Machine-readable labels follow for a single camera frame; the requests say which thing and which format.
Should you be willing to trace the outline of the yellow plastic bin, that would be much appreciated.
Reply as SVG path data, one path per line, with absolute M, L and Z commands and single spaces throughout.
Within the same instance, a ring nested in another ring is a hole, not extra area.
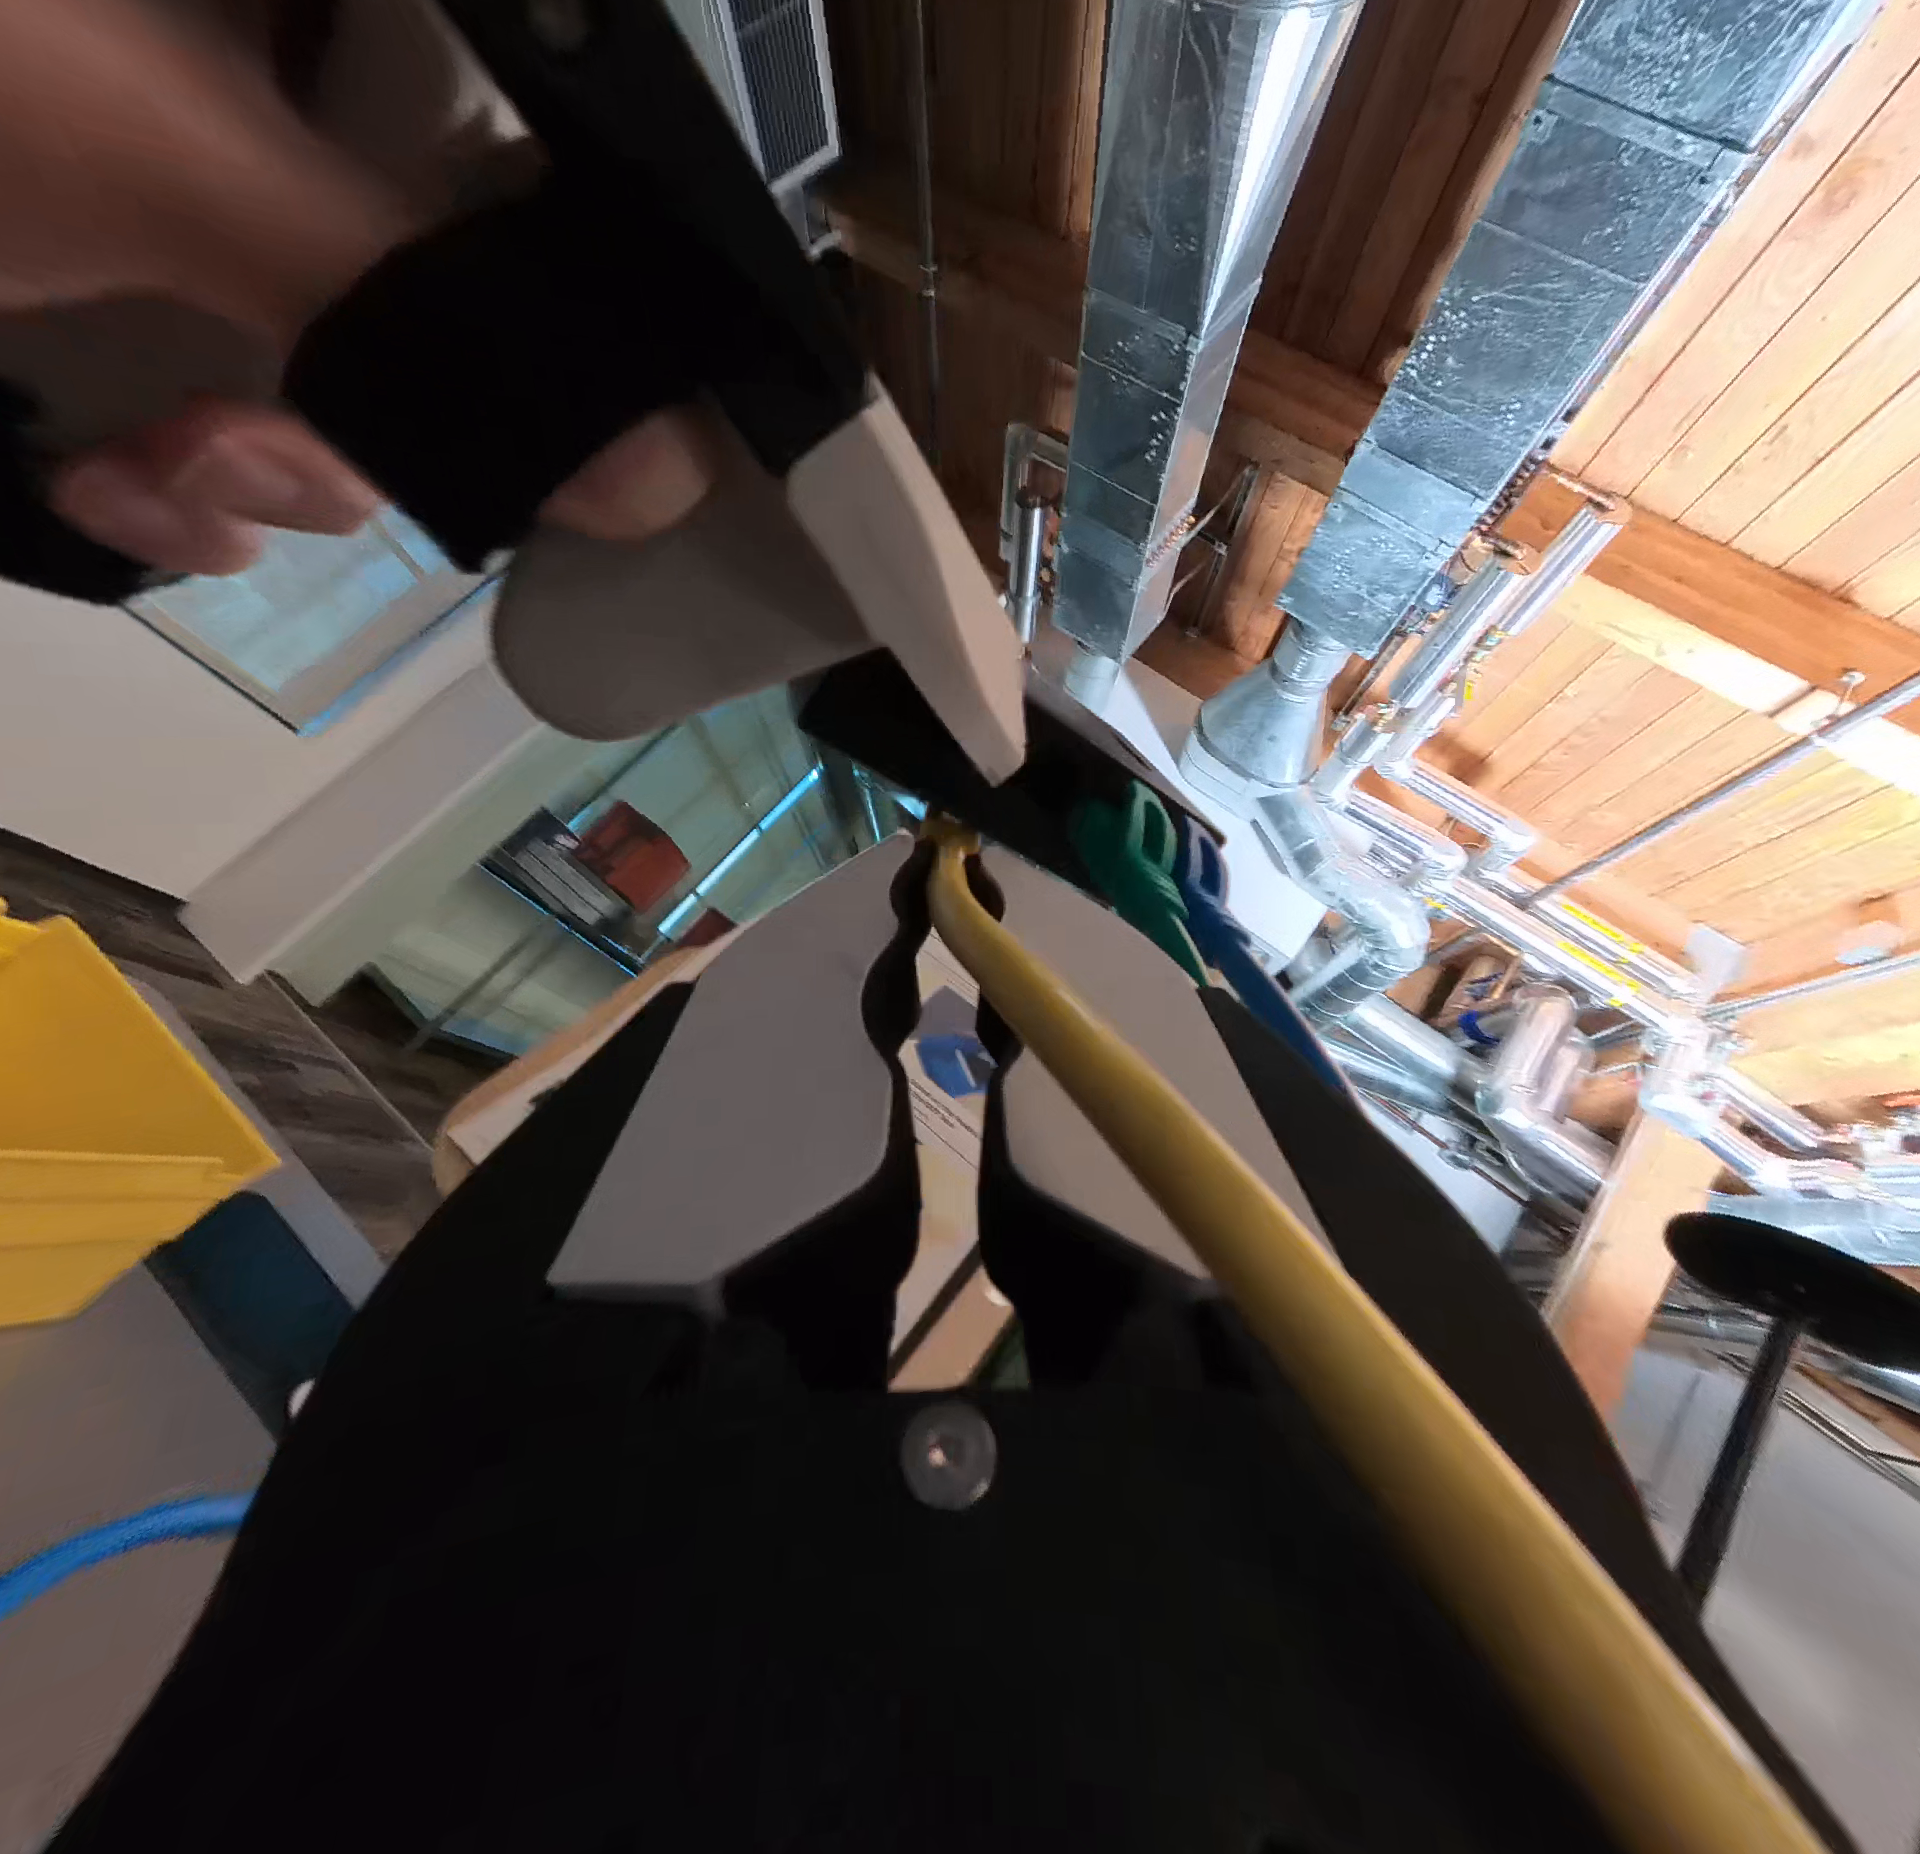
M 247 1112 L 72 921 L 0 921 L 0 1325 L 83 1317 L 277 1171 Z

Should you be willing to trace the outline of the white air vent grille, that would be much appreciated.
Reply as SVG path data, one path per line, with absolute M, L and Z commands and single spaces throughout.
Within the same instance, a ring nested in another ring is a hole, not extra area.
M 839 238 L 819 184 L 839 162 L 822 0 L 664 0 L 811 254 Z

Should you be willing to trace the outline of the insulated silver pipes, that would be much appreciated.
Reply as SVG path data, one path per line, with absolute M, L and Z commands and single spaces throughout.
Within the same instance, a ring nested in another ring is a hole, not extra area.
M 1835 1243 L 1868 1264 L 1916 1264 L 1916 1156 L 1894 1143 L 1811 1123 L 1732 1068 L 1735 948 L 1713 962 L 1707 935 L 1685 962 L 1631 946 L 1572 890 L 1625 851 L 1677 837 L 1685 817 L 1732 803 L 1835 734 L 1887 720 L 1916 704 L 1916 680 L 1813 720 L 1777 760 L 1744 768 L 1689 807 L 1651 822 L 1615 855 L 1548 883 L 1520 883 L 1535 832 L 1422 761 L 1469 700 L 1479 663 L 1563 597 L 1620 533 L 1631 508 L 1548 475 L 1572 515 L 1545 550 L 1469 533 L 1416 593 L 1424 631 L 1369 709 L 1327 734 L 1327 696 L 1349 647 L 1300 615 L 1247 696 L 1204 704 L 1181 768 L 1241 807 L 1280 873 L 1323 905 L 1317 943 L 1288 962 L 1288 1007 L 1332 1039 L 1363 1092 L 1444 1121 L 1469 1165 L 1590 1206 L 1620 1174 L 1620 1146 L 1572 1123 L 1596 1039 L 1587 1008 L 1607 1008 L 1639 1048 L 1651 1121 L 1735 1177 L 1732 1211 Z

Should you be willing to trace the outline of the black round stand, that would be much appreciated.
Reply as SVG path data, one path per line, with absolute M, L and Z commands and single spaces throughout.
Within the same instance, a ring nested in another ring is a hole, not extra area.
M 1916 1375 L 1920 1296 L 1877 1264 L 1760 1221 L 1696 1211 L 1668 1221 L 1662 1243 L 1689 1283 L 1771 1319 L 1677 1554 L 1677 1580 L 1701 1606 L 1732 1546 L 1798 1348 L 1811 1337 L 1846 1363 Z

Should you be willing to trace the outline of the foil covered rectangular duct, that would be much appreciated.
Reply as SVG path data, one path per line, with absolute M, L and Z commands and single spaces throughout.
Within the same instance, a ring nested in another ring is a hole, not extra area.
M 1369 656 L 1548 454 L 1877 0 L 1575 0 L 1286 593 Z

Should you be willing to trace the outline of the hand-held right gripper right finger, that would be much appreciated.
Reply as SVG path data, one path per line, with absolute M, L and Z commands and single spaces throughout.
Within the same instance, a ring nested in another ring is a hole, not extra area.
M 1017 935 L 1063 986 L 1128 1043 L 1288 1206 L 1327 1260 L 1335 1245 L 1307 1206 L 1253 1089 L 1237 1079 L 1204 993 L 1142 932 L 1078 888 L 984 851 L 980 888 L 1000 895 L 1000 928 Z M 1208 1283 L 1208 1264 L 1121 1165 L 1111 1143 L 1071 1092 L 1024 1049 L 1015 1022 L 990 1008 L 1007 1043 L 1000 1121 L 1009 1171 L 1024 1187 L 1108 1227 L 1116 1243 Z

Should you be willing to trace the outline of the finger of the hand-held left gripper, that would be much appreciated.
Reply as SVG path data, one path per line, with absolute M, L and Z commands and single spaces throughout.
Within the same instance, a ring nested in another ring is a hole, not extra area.
M 980 775 L 1015 775 L 1029 753 L 1024 641 L 884 386 L 791 466 L 785 508 Z

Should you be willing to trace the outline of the wooden board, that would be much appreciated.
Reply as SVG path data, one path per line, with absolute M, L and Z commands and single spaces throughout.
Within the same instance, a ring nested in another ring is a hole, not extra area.
M 664 962 L 646 967 L 641 976 L 620 983 L 609 999 L 591 1007 L 577 1022 L 548 1031 L 533 1049 L 508 1061 L 495 1079 L 471 1089 L 443 1121 L 428 1146 L 428 1174 L 439 1195 L 456 1192 L 471 1171 L 501 1146 L 508 1135 L 525 1123 L 525 1115 L 559 1092 L 599 1048 L 611 1043 L 656 993 L 694 983 L 712 955 L 724 955 L 729 935 L 719 935 L 694 948 L 671 948 Z

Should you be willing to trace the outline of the person's left hand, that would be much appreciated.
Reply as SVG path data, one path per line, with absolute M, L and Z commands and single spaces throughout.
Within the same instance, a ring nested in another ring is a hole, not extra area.
M 277 358 L 415 225 L 247 69 L 140 0 L 0 0 L 5 310 L 166 297 Z M 199 402 L 70 459 L 51 508 L 151 569 L 247 569 L 265 528 L 353 533 L 380 494 L 301 420 Z

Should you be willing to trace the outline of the printed instruction sheet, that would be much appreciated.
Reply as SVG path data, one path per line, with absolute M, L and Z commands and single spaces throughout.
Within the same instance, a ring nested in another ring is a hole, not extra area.
M 918 1159 L 918 1245 L 895 1292 L 888 1383 L 963 1390 L 996 1356 L 1015 1305 L 984 1268 L 980 1159 L 996 1061 L 980 1039 L 980 986 L 935 935 L 912 961 L 918 1019 L 901 1048 Z

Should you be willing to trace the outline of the dark blue mat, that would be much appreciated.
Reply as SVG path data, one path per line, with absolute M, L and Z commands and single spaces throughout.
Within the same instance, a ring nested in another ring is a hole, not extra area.
M 353 1302 L 260 1192 L 233 1192 L 145 1254 L 145 1274 L 277 1442 Z

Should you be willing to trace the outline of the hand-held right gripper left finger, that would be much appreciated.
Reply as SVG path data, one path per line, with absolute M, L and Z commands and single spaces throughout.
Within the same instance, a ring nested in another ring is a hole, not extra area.
M 873 1185 L 912 1143 L 909 832 L 736 932 L 624 1115 L 548 1264 L 560 1296 L 694 1296 Z

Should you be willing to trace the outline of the black network switch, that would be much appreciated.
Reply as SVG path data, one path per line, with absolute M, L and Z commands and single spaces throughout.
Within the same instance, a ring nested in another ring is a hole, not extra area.
M 812 744 L 825 744 L 905 792 L 929 815 L 958 817 L 984 842 L 1029 861 L 1083 895 L 1099 895 L 1099 883 L 1071 842 L 1071 815 L 1078 803 L 1121 807 L 1135 783 L 1188 829 L 1225 842 L 1221 822 L 1174 785 L 1171 768 L 1150 761 L 1139 742 L 1108 728 L 1043 672 L 1029 672 L 1024 768 L 1007 783 L 987 783 L 968 761 L 958 742 L 909 684 L 905 665 L 884 647 L 800 680 L 797 728 Z

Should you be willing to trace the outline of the round metal air duct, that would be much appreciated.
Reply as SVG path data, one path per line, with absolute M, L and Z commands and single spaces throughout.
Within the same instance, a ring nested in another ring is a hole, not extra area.
M 1053 621 L 1116 680 L 1181 528 L 1363 0 L 1111 0 Z

